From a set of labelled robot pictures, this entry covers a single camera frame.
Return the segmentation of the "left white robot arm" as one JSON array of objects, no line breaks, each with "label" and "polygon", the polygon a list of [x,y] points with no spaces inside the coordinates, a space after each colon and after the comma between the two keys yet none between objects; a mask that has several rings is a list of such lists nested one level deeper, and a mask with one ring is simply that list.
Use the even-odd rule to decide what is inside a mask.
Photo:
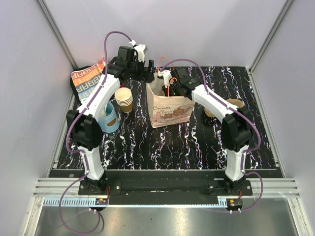
[{"label": "left white robot arm", "polygon": [[82,101],[77,110],[69,110],[66,114],[68,126],[66,140],[72,140],[77,145],[78,153],[83,156],[84,179],[89,182],[89,189],[97,195],[106,190],[106,182],[102,180],[104,168],[99,154],[103,131],[98,120],[109,99],[123,81],[132,78],[149,83],[154,80],[154,61],[149,60],[148,67],[145,67],[146,51],[145,44],[119,47],[117,56],[105,65],[91,95]]}]

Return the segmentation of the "stack of paper coffee cups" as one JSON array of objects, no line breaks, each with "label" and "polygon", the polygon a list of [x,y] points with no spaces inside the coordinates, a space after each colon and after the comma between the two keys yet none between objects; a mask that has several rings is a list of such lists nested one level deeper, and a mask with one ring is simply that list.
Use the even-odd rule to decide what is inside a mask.
[{"label": "stack of paper coffee cups", "polygon": [[133,109],[133,96],[128,88],[119,88],[115,92],[115,99],[124,113],[130,113]]}]

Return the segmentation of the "beige paper takeout bag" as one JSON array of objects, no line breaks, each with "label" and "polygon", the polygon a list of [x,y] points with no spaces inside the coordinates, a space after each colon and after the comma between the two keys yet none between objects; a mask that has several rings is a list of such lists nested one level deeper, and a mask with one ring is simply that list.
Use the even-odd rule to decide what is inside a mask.
[{"label": "beige paper takeout bag", "polygon": [[[162,57],[154,72],[154,80],[146,84],[147,108],[150,123],[153,128],[188,122],[195,106],[195,102],[183,96],[165,96],[163,92],[164,82],[159,79],[157,73],[162,70]],[[175,69],[172,64],[168,70]]]}]

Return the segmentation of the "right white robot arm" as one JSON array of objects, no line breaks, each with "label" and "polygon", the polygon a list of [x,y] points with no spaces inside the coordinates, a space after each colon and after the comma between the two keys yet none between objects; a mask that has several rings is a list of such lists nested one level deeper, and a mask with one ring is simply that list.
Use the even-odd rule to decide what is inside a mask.
[{"label": "right white robot arm", "polygon": [[223,183],[224,191],[234,195],[241,189],[239,180],[244,178],[244,158],[248,152],[253,137],[249,109],[239,108],[227,102],[206,84],[205,77],[191,78],[184,67],[174,70],[160,70],[157,77],[163,79],[167,86],[171,79],[175,79],[175,94],[184,96],[202,105],[211,112],[221,123],[220,139],[227,149],[227,166]]}]

